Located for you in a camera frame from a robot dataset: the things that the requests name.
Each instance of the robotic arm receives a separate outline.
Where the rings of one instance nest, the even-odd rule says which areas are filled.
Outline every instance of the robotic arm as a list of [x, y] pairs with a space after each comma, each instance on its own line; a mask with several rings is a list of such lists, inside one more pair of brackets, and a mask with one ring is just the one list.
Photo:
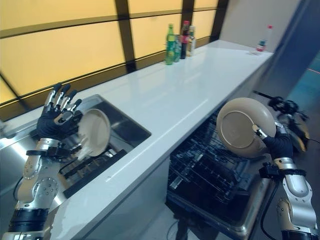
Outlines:
[[44, 224], [49, 208], [58, 193], [57, 173], [60, 161], [70, 152], [63, 148], [61, 140], [66, 137], [72, 125], [72, 117], [81, 103], [78, 99], [71, 104], [77, 91], [65, 97], [70, 85], [61, 84], [49, 93], [41, 117], [37, 122], [40, 141], [35, 150], [27, 151], [28, 159], [23, 169], [21, 185], [8, 232], [2, 240], [43, 240]]
[[[306, 172], [294, 164], [293, 147], [290, 136], [283, 125], [277, 123], [275, 138], [267, 136], [257, 125], [253, 131], [269, 148], [277, 174], [283, 178], [282, 185], [286, 198], [277, 204], [277, 215], [283, 240], [317, 240], [318, 227], [316, 213], [311, 205], [312, 188], [306, 181]], [[272, 171], [265, 165], [260, 174], [273, 178]]]

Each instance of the dishwasher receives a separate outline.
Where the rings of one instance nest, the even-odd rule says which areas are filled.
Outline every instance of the dishwasher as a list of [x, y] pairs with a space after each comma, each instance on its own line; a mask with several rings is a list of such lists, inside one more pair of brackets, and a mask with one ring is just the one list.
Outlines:
[[239, 157], [220, 141], [214, 112], [170, 155], [167, 206], [239, 240], [250, 239], [270, 180], [267, 155]]

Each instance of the sink basin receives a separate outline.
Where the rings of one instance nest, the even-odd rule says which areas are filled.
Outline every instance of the sink basin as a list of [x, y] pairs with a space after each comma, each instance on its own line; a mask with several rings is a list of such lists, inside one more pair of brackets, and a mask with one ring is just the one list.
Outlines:
[[[151, 135], [149, 131], [97, 94], [83, 99], [78, 107], [81, 113], [89, 109], [99, 109], [108, 116], [111, 125], [109, 144], [97, 157], [87, 156], [83, 161], [70, 158], [71, 164], [61, 164], [58, 173], [59, 193], [52, 203], [50, 212]], [[37, 144], [36, 123], [37, 120], [24, 124], [10, 133], [11, 138], [0, 139], [0, 236], [7, 229], [17, 203], [13, 192], [28, 158], [26, 151], [34, 150]], [[64, 140], [69, 148], [79, 142], [77, 133]]]

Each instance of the dishwasher rack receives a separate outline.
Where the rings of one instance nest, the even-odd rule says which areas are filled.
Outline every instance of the dishwasher rack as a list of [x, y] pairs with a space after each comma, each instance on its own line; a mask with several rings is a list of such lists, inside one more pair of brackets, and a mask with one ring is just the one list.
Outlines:
[[206, 196], [227, 205], [237, 190], [248, 188], [249, 161], [229, 151], [216, 131], [217, 115], [210, 116], [170, 155], [168, 186], [192, 184]]

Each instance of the black robotic glove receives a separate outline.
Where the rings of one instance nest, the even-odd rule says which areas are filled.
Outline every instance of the black robotic glove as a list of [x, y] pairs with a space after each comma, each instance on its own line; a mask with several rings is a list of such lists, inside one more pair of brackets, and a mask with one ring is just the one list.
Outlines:
[[276, 132], [275, 137], [267, 136], [262, 140], [270, 151], [271, 158], [291, 158], [293, 157], [293, 146], [288, 133]]
[[267, 146], [273, 160], [279, 158], [292, 159], [294, 153], [291, 138], [283, 126], [276, 126], [276, 134], [274, 137], [266, 135], [258, 126], [256, 126], [256, 128], [253, 127], [253, 130]]
[[71, 101], [77, 91], [73, 90], [65, 97], [66, 92], [70, 89], [70, 84], [66, 84], [58, 92], [61, 86], [61, 83], [56, 84], [44, 103], [42, 114], [36, 125], [36, 131], [40, 138], [62, 140], [73, 124], [71, 119], [81, 103], [81, 99], [72, 105]]

